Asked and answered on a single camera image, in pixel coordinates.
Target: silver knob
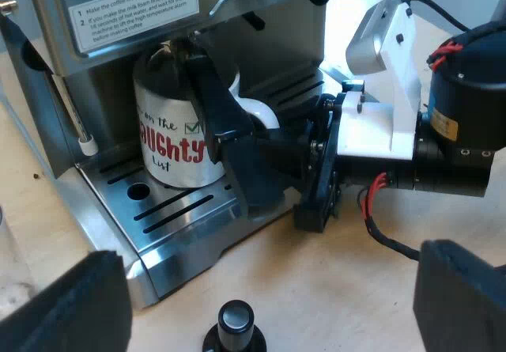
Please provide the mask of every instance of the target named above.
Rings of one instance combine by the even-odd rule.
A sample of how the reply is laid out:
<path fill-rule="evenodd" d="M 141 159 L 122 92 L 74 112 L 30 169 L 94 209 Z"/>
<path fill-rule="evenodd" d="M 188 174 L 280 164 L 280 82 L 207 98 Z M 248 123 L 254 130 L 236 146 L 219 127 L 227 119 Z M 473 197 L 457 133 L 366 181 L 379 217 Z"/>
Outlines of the silver knob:
<path fill-rule="evenodd" d="M 0 14 L 9 16 L 18 7 L 16 0 L 0 0 Z"/>
<path fill-rule="evenodd" d="M 218 335 L 221 345 L 230 352 L 244 350 L 251 341 L 255 315 L 244 301 L 230 301 L 218 314 Z"/>

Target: stainless steel espresso machine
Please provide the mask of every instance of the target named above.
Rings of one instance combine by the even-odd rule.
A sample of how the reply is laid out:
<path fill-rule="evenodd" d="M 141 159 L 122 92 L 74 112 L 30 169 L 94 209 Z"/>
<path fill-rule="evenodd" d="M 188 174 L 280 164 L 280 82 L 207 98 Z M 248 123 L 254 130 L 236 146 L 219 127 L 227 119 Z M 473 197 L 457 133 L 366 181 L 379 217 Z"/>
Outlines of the stainless steel espresso machine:
<path fill-rule="evenodd" d="M 300 200 L 283 187 L 275 206 L 253 214 L 237 198 L 240 177 L 188 190 L 152 178 L 139 144 L 135 61 L 161 42 L 202 35 L 238 65 L 241 93 L 282 113 L 341 91 L 319 69 L 326 2 L 2 1 L 10 73 L 24 94 L 9 109 L 91 248 L 123 257 L 135 307 L 157 303 Z"/>

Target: black knob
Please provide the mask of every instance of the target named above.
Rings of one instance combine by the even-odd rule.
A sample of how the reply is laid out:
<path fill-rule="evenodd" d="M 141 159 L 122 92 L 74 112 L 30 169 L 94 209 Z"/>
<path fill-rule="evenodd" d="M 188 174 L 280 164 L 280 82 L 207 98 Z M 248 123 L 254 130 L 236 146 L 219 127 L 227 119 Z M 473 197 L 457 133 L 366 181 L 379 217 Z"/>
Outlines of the black knob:
<path fill-rule="evenodd" d="M 225 303 L 218 314 L 218 335 L 229 352 L 245 350 L 253 336 L 255 314 L 244 301 Z"/>
<path fill-rule="evenodd" d="M 230 301 L 221 307 L 218 323 L 204 339 L 203 352 L 266 352 L 266 340 L 254 325 L 255 314 L 244 301 Z"/>

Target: black motor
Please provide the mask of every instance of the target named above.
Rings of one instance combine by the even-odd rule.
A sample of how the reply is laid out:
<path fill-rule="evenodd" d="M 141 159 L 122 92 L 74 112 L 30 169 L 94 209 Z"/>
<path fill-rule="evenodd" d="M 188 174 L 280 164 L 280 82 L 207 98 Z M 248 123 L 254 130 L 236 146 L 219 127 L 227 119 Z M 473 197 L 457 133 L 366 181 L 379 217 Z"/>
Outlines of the black motor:
<path fill-rule="evenodd" d="M 429 111 L 421 120 L 416 188 L 483 196 L 506 146 L 506 23 L 463 33 L 429 58 Z"/>

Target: white label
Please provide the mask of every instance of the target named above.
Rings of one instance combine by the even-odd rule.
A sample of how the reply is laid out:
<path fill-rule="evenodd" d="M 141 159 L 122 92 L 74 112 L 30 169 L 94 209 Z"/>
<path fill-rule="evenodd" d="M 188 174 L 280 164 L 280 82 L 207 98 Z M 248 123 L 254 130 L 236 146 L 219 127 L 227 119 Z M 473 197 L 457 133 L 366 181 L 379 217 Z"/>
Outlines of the white label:
<path fill-rule="evenodd" d="M 69 8 L 81 53 L 197 14 L 198 0 L 93 0 Z"/>

